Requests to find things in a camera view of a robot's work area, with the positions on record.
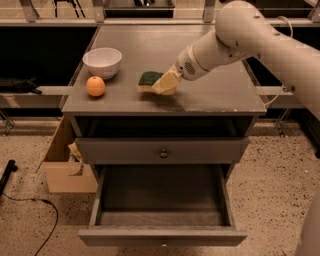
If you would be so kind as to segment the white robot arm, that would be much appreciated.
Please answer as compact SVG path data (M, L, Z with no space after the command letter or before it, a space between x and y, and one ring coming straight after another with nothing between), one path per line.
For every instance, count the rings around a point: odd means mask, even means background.
M233 1L215 21L215 30L187 47L187 60L203 76L231 63L236 53L256 58L283 82L314 117L320 118L320 53L281 34L251 4ZM206 249L201 256L320 256L320 193L296 160L282 167L271 144L258 154L252 146L228 186L249 225L238 249Z

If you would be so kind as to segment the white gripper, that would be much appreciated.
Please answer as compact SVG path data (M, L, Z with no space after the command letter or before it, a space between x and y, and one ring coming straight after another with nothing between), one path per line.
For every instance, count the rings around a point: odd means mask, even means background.
M153 91L158 95L173 95L180 85L182 77L188 81L197 80L208 73L197 62L193 46L185 48L177 57L176 68L169 69L152 86Z

